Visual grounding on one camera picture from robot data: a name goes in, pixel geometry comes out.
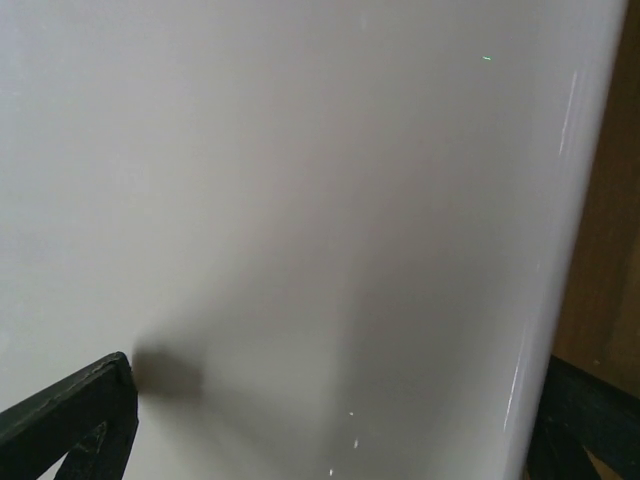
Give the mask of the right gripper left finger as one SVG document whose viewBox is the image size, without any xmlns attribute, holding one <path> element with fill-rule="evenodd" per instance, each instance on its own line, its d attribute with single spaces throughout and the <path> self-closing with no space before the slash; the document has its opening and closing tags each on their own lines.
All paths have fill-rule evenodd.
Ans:
<svg viewBox="0 0 640 480">
<path fill-rule="evenodd" d="M 114 352 L 1 413 L 1 477 L 121 479 L 138 428 L 127 356 Z"/>
</svg>

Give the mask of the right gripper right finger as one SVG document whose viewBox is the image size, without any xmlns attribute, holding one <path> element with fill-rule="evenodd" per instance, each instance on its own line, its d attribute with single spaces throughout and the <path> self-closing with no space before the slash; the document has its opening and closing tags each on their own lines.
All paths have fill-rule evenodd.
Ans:
<svg viewBox="0 0 640 480">
<path fill-rule="evenodd" d="M 639 399 L 553 356 L 526 459 L 531 479 L 639 477 Z"/>
</svg>

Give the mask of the white rectangular tub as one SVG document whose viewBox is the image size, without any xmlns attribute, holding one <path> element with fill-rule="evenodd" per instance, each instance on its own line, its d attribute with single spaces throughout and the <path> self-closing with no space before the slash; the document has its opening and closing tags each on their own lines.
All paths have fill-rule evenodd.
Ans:
<svg viewBox="0 0 640 480">
<path fill-rule="evenodd" d="M 1 404 L 130 479 L 515 479 L 622 1 L 5 1 Z"/>
</svg>

